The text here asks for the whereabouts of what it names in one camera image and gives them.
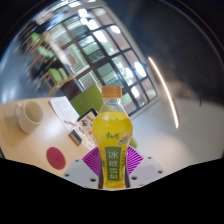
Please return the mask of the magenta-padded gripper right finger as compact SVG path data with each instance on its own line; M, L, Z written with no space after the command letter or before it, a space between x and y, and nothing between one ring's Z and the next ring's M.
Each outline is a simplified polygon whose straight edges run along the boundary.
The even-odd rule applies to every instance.
M152 156L143 156L137 149L129 146L126 154L127 188L139 188L166 175L164 169Z

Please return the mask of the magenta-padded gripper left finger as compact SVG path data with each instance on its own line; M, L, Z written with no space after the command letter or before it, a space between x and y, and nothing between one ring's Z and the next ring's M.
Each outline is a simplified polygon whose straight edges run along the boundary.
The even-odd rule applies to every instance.
M101 159L98 148L89 151L82 159L74 159L62 177L84 188L99 189Z

